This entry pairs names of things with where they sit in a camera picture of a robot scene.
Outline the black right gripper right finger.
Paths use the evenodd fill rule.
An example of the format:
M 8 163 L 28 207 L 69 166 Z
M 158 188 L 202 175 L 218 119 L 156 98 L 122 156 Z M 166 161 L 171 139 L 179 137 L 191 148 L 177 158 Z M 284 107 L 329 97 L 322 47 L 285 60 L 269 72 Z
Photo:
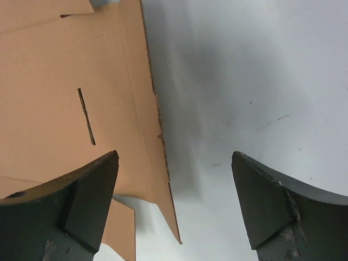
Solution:
M 258 260 L 347 260 L 347 196 L 319 189 L 235 151 L 232 172 Z

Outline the cardboard box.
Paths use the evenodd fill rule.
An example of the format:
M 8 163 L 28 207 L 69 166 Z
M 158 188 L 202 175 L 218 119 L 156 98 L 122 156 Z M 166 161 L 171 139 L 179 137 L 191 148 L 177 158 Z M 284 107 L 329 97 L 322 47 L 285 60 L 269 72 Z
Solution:
M 179 239 L 142 3 L 1 1 L 1 200 L 110 151 L 113 197 L 156 204 Z M 113 197 L 101 245 L 134 260 L 135 212 Z

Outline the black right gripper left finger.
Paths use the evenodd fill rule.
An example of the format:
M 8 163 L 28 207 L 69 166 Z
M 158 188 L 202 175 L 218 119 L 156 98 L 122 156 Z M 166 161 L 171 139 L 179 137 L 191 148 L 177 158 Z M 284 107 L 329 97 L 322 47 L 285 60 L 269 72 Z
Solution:
M 93 260 L 119 169 L 110 151 L 1 200 L 1 260 Z

